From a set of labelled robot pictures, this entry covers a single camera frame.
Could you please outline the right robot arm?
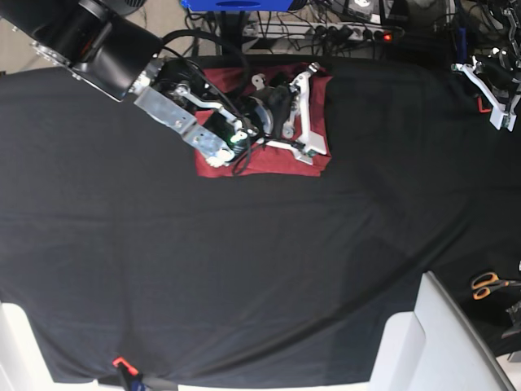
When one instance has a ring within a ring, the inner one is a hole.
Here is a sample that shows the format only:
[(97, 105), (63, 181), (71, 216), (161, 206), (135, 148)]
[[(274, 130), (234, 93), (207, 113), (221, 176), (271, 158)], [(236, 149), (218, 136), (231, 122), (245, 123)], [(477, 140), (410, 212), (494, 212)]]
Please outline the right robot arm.
[[(109, 1), (4, 1), (1, 16), (33, 39), (42, 58), (76, 79), (118, 102), (133, 96), (195, 149), (204, 177), (317, 176), (330, 159), (322, 118), (326, 80), (316, 63), (292, 79), (279, 73), (266, 80), (221, 37), (196, 29), (157, 37)], [(231, 90), (169, 47), (180, 37), (214, 42), (239, 58), (242, 69)]]

